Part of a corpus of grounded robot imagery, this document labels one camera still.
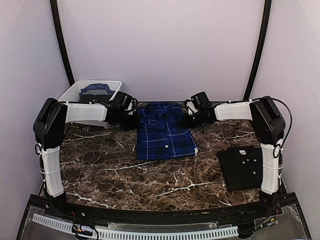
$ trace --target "black frame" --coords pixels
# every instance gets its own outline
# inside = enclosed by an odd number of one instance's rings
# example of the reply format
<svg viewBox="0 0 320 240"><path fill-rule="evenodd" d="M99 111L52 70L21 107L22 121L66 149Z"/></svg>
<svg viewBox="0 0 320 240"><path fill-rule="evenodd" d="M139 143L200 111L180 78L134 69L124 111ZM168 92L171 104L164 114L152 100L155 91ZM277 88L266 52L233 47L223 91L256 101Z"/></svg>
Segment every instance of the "black frame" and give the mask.
<svg viewBox="0 0 320 240"><path fill-rule="evenodd" d="M304 232L307 239L311 240L311 235L305 216L302 212L296 194L284 193L281 206L295 204L302 221ZM47 208L50 205L45 197L30 195L29 201L23 213L20 228L16 240L21 240L26 218L31 206L44 209L44 213L50 216L61 217L54 210ZM79 204L67 203L66 207L73 211L77 217L94 225L108 226L109 223L122 224L148 224L148 225L179 225L218 222L219 226L233 225L238 226L239 230L245 230L254 225L254 220L260 218L256 213L239 214L239 211L250 211L259 207L259 202L252 202L237 206L185 210L185 211L134 211L116 210L93 206L83 206Z"/></svg>
<svg viewBox="0 0 320 240"><path fill-rule="evenodd" d="M244 92L243 100L248 100L250 98L252 89L255 84L259 64L260 64L260 59L262 55L262 51L264 49L264 44L265 44L265 39L267 35L267 28L268 28L268 23L269 23L269 16L270 16L270 11L271 11L271 2L272 0L265 0L264 2L264 9L263 9L263 16L262 16L262 23L261 23L261 28L260 28L260 34L259 34L259 40L258 44L256 46L256 51L255 51L255 56L252 64L252 69L250 73L250 77Z"/></svg>
<svg viewBox="0 0 320 240"><path fill-rule="evenodd" d="M262 55L262 51L264 49L264 44L265 44L265 39L266 39L266 34L267 34L267 28L268 28L268 22L269 22L269 16L270 16L270 10L271 10L271 2L272 0L265 0L264 1L264 9L263 9L263 16L262 16L262 23L261 23L261 28L260 28L260 34L259 34L259 39L255 51L255 56L252 64L252 69L250 73L250 77L244 92L244 97L243 100L248 100L250 98L252 89L254 87L254 83L256 80L259 64L260 64L260 59ZM64 40L64 35L62 31L62 26L61 26L61 21L59 17L59 9L58 9L58 3L57 0L50 0L51 3L51 11L52 11L52 18L53 18L53 23L54 23L54 28L55 28L55 33L56 33L56 38L58 40L59 48L60 48L60 54L62 57L64 69L69 81L70 86L75 83L75 78L72 73L71 65L70 65L70 60L68 57L67 49L66 49L66 44Z"/></svg>
<svg viewBox="0 0 320 240"><path fill-rule="evenodd" d="M64 70L68 78L69 84L71 86L75 83L75 79L72 73L72 69L71 69L71 65L70 65L70 61L67 53L64 34L62 32L57 0L50 0L50 4L51 4L51 12L52 12L56 39L58 41L60 54L61 54L63 65L64 65Z"/></svg>

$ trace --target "dark marble tabletop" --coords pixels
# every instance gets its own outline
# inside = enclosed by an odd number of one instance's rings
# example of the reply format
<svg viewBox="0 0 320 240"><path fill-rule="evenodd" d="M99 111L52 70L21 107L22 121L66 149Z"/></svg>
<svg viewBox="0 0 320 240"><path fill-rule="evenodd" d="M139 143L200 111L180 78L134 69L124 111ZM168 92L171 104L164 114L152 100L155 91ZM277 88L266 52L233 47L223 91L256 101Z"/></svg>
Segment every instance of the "dark marble tabletop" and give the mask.
<svg viewBox="0 0 320 240"><path fill-rule="evenodd" d="M258 201L259 189L228 192L218 151L259 147L248 121L220 121L204 134L191 130L198 156L137 161L136 130L72 124L61 145L61 177L68 202L121 210L173 211Z"/></svg>

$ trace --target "blue clothing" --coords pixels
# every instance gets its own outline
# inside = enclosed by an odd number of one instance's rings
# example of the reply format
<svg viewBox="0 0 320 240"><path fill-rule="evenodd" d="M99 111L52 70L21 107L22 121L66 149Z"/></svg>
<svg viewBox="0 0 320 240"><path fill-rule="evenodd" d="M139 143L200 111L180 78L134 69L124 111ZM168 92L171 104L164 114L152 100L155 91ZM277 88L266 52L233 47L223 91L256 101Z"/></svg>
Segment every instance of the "blue clothing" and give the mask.
<svg viewBox="0 0 320 240"><path fill-rule="evenodd" d="M79 97L81 98L83 93L86 93L87 90L105 90L109 95L113 95L115 93L115 91L110 90L108 84L95 83L82 88L81 92L79 93Z"/></svg>
<svg viewBox="0 0 320 240"><path fill-rule="evenodd" d="M143 161L196 156L198 147L189 129L183 127L179 104L152 102L137 108L141 126L137 129L136 158Z"/></svg>

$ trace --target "white laundry basket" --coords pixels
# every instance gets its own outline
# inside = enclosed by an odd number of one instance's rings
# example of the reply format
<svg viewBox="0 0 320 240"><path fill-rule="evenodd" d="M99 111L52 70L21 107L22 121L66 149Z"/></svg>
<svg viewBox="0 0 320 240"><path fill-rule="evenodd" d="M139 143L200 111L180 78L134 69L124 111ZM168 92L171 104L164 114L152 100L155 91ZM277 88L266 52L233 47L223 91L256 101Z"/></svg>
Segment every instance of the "white laundry basket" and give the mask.
<svg viewBox="0 0 320 240"><path fill-rule="evenodd" d="M76 81L69 89L58 99L59 101L70 101L70 102L78 102L80 100L79 93L81 93L81 89L89 86L90 84L108 84L110 90L114 91L114 94L110 98L110 100L114 99L117 92L120 91L122 86L121 81L108 81L108 80L80 80ZM92 126L101 126L105 128L109 128L109 124L107 122L96 122L96 121L80 121L78 124L92 125Z"/></svg>

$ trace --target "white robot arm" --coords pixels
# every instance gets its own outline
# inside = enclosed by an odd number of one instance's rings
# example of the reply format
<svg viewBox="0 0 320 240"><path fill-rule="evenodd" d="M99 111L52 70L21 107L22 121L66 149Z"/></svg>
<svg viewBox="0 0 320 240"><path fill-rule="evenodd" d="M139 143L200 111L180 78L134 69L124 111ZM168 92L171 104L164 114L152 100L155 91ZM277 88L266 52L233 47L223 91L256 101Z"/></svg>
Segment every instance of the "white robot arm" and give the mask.
<svg viewBox="0 0 320 240"><path fill-rule="evenodd" d="M113 101L106 102L58 102L48 98L36 118L33 131L37 144L35 151L41 155L40 169L47 193L56 198L64 193L61 181L59 152L65 136L65 126L73 122L119 123L125 130L139 124L136 114L129 114L133 98L118 92Z"/></svg>
<svg viewBox="0 0 320 240"><path fill-rule="evenodd" d="M279 199L283 168L281 150L286 139L284 136L286 123L274 100L277 99L265 96L255 100L229 101L212 106L206 93L200 92L192 96L191 100L184 102L189 109L185 114L187 128L212 124L216 121L250 121L262 150L263 176L259 197L265 210L271 208Z"/></svg>

